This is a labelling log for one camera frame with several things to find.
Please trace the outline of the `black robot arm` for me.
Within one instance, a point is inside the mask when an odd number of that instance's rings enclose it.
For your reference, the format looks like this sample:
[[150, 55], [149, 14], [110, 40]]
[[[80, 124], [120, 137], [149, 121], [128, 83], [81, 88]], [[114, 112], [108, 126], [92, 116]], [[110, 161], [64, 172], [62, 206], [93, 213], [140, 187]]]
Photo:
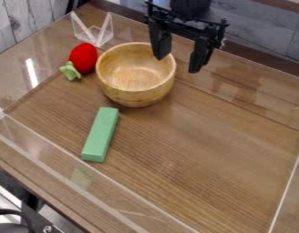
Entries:
[[211, 20], [211, 0], [169, 0], [169, 9], [153, 0], [144, 0], [149, 29], [149, 42], [157, 60], [171, 53], [171, 35], [177, 34], [195, 41], [189, 56], [188, 72], [197, 73], [211, 60], [215, 49], [224, 46], [227, 19]]

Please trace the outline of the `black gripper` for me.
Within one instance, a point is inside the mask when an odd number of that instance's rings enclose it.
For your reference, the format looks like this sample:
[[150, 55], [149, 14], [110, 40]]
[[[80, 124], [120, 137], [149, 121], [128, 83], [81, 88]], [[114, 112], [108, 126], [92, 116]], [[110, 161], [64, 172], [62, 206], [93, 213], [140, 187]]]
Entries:
[[[157, 0], [145, 0], [148, 15], [176, 25], [175, 31], [189, 37], [203, 34], [195, 40], [195, 47], [189, 57], [188, 72], [197, 73], [208, 64], [213, 50], [224, 46], [224, 30], [229, 26], [227, 19], [211, 11], [211, 0], [168, 0], [169, 6], [157, 4]], [[148, 19], [149, 41], [152, 52], [161, 60], [171, 51], [171, 34], [163, 22]]]

